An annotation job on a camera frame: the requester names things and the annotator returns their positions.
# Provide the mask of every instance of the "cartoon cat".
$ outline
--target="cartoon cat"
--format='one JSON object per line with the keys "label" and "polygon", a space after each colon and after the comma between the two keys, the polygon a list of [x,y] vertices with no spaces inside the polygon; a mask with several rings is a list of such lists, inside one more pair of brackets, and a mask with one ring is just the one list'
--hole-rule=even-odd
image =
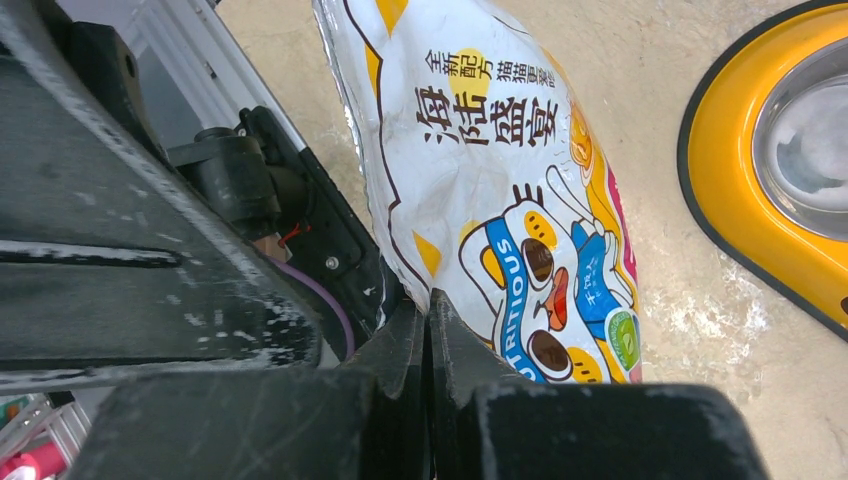
{"label": "cartoon cat", "polygon": [[541,188],[514,187],[515,205],[472,230],[460,263],[495,318],[477,331],[539,382],[609,382],[609,367],[574,301],[578,252],[544,205]]}

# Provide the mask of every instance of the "stainless steel bowl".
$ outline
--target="stainless steel bowl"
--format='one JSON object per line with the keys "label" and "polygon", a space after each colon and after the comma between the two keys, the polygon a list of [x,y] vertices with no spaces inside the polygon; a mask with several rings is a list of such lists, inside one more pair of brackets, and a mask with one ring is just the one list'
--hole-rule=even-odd
{"label": "stainless steel bowl", "polygon": [[788,219],[848,241],[848,39],[793,68],[757,118],[754,168]]}

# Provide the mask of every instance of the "white bag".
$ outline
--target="white bag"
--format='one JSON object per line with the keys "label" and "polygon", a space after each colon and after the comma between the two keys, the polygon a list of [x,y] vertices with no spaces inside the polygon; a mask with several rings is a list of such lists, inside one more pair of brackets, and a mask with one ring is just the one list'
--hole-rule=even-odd
{"label": "white bag", "polygon": [[615,178],[555,60],[484,0],[315,0],[377,244],[537,382],[641,380]]}

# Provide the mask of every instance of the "purple wire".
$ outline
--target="purple wire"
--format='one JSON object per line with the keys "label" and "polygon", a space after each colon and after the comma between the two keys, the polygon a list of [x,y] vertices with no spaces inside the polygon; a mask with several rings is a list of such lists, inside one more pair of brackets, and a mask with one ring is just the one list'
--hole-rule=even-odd
{"label": "purple wire", "polygon": [[336,316],[339,317],[339,322],[342,324],[342,329],[345,332],[345,345],[347,346],[347,356],[345,360],[349,359],[353,356],[353,351],[356,350],[356,345],[353,342],[353,327],[350,325],[350,319],[347,317],[342,306],[339,304],[338,300],[333,298],[330,292],[327,291],[324,287],[322,287],[318,282],[309,277],[309,275],[301,272],[300,270],[292,267],[282,260],[278,260],[270,255],[265,255],[276,265],[280,270],[283,271],[286,275],[294,278],[298,282],[302,283],[304,286],[309,287],[310,290],[315,292],[319,297],[321,297],[327,305],[333,309],[333,312]]}

